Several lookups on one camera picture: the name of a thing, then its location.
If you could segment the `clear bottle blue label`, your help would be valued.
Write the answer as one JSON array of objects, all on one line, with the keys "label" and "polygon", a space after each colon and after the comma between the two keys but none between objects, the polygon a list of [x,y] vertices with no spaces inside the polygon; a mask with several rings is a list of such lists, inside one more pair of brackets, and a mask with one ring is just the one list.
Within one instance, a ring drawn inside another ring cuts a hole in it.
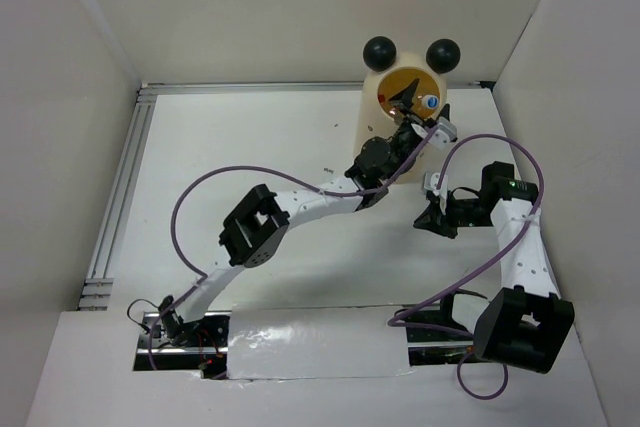
[{"label": "clear bottle blue label", "polygon": [[423,109],[435,111],[440,106],[440,99],[435,95],[424,95],[421,97],[421,106]]}]

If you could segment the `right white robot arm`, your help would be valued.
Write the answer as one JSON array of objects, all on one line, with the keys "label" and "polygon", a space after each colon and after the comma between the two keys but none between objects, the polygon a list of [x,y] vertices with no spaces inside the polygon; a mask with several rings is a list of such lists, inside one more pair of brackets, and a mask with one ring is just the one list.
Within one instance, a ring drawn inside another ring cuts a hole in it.
[{"label": "right white robot arm", "polygon": [[561,299],[547,265],[534,207],[538,187],[516,179],[513,165],[495,161],[467,199],[456,198],[439,173],[425,174],[423,189],[428,204],[415,228],[453,239],[463,227],[492,227],[504,254],[496,296],[464,289],[446,295],[436,316],[440,334],[457,339],[468,331],[480,359],[548,373],[575,311]]}]

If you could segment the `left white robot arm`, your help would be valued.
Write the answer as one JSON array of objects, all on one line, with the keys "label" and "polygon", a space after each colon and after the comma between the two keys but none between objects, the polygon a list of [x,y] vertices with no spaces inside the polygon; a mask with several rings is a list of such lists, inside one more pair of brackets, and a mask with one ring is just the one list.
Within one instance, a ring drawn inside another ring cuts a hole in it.
[{"label": "left white robot arm", "polygon": [[395,113],[397,130],[389,138],[368,139],[345,173],[321,186],[300,182],[296,191],[276,193],[259,184],[241,199],[223,221],[219,251],[211,271],[193,264],[177,236],[179,212],[170,220],[170,238],[179,259],[197,275],[194,285],[180,298],[167,296],[158,309],[163,336],[176,346],[196,337],[209,305],[243,270],[270,260],[284,235],[293,228],[323,217],[367,209],[384,198],[389,187],[415,163],[433,135],[435,122],[418,116],[413,107],[426,103],[438,108],[436,97],[417,93],[420,80],[379,95]]}]

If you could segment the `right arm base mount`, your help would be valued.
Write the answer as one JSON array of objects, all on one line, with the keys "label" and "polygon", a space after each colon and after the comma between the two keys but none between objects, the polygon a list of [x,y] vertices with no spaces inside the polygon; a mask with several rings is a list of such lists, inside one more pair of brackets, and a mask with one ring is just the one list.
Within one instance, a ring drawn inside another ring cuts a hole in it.
[{"label": "right arm base mount", "polygon": [[438,304],[428,306],[400,321],[405,327],[409,365],[453,365],[473,351],[467,330],[451,320]]}]

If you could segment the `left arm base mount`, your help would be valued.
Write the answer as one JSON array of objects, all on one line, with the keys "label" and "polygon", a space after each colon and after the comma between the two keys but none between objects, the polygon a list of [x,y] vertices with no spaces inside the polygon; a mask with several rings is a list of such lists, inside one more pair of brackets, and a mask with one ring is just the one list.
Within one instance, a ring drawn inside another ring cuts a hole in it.
[{"label": "left arm base mount", "polygon": [[201,379],[224,380],[227,371],[229,312],[209,312],[186,340],[172,344],[158,322],[152,329],[152,342],[143,329],[139,332],[133,370],[152,371],[149,349],[157,371],[187,371]]}]

